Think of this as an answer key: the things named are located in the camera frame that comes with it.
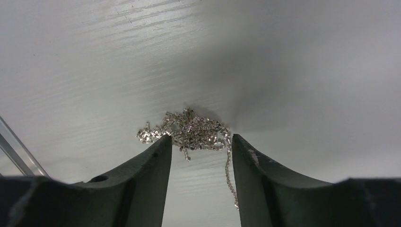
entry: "pile of chain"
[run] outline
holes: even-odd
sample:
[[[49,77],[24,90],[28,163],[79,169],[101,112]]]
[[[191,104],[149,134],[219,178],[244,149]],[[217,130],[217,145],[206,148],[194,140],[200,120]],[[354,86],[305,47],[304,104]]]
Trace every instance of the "pile of chain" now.
[[[160,126],[150,129],[149,122],[145,128],[139,130],[136,137],[142,143],[152,143],[164,135],[171,136],[173,145],[180,148],[184,153],[185,160],[188,162],[191,158],[188,156],[188,150],[223,150],[227,148],[226,179],[227,185],[234,195],[235,206],[238,210],[238,199],[235,189],[230,180],[229,166],[231,162],[231,133],[228,127],[218,121],[209,118],[198,117],[191,108],[184,109],[182,114],[167,112]]]

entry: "jewelry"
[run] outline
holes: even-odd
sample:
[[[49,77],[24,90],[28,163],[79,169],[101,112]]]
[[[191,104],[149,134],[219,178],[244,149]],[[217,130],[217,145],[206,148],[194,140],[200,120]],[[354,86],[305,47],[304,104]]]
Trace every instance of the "jewelry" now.
[[[185,108],[182,114],[167,112],[163,118],[163,123],[160,126],[156,125],[153,129],[150,129],[149,122],[147,122],[146,126],[139,130],[136,137],[142,143],[152,143],[164,135],[171,136],[173,145],[180,148],[188,162],[191,160],[188,156],[188,149],[223,150],[227,148],[226,180],[228,188],[234,196],[234,205],[239,210],[237,193],[231,183],[228,169],[231,162],[232,141],[228,127],[218,121],[198,117],[193,109]]]

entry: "necklace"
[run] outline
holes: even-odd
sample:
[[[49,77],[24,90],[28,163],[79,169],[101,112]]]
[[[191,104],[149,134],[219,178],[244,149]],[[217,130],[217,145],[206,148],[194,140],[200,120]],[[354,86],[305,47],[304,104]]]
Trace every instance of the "necklace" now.
[[[227,148],[226,180],[229,190],[234,196],[234,205],[239,210],[237,193],[230,180],[229,166],[231,163],[231,133],[228,127],[209,118],[198,117],[191,108],[185,108],[183,113],[167,112],[163,123],[150,128],[149,122],[139,130],[136,137],[142,143],[152,143],[164,135],[171,136],[173,145],[180,148],[186,161],[190,161],[188,150],[223,150]]]

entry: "black plastic part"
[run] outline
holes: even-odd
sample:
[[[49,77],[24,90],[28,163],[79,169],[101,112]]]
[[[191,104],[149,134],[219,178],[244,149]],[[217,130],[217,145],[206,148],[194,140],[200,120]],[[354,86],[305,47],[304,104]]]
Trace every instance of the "black plastic part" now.
[[[171,153],[164,136],[88,183],[0,177],[0,227],[160,227]]]
[[[327,183],[294,172],[233,136],[243,227],[401,227],[401,179]]]

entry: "table surface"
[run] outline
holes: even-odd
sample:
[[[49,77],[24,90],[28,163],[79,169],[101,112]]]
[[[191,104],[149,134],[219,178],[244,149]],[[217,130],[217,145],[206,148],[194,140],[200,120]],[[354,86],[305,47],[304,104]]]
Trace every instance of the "table surface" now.
[[[399,0],[3,0],[0,116],[86,181],[193,107],[305,175],[399,176]],[[164,227],[240,226],[224,152],[174,149]]]

